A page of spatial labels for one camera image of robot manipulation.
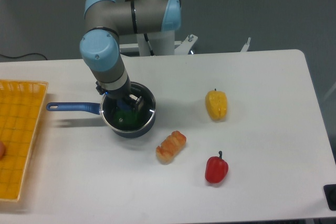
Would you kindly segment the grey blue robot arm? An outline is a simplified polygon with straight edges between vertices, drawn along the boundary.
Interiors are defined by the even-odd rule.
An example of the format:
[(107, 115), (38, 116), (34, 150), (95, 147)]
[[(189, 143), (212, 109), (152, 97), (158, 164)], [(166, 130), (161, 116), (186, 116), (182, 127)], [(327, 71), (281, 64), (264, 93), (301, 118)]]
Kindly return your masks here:
[(180, 0), (86, 0), (84, 19), (87, 32), (80, 53), (97, 80), (98, 92), (138, 109), (142, 99), (131, 94), (119, 37), (178, 30)]

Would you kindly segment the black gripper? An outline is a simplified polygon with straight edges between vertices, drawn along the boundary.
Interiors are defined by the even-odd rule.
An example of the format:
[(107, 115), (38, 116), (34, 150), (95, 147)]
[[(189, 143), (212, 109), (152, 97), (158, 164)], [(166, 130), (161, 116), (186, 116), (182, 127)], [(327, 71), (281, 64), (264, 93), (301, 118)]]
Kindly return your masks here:
[(136, 96), (131, 93), (131, 81), (129, 79), (126, 80), (125, 84), (123, 84), (120, 88), (115, 90), (107, 90), (103, 88), (99, 82), (96, 82), (96, 89), (100, 95), (106, 95), (111, 99), (122, 99), (125, 103), (125, 106), (128, 110), (141, 110), (143, 107), (143, 98), (142, 96)]

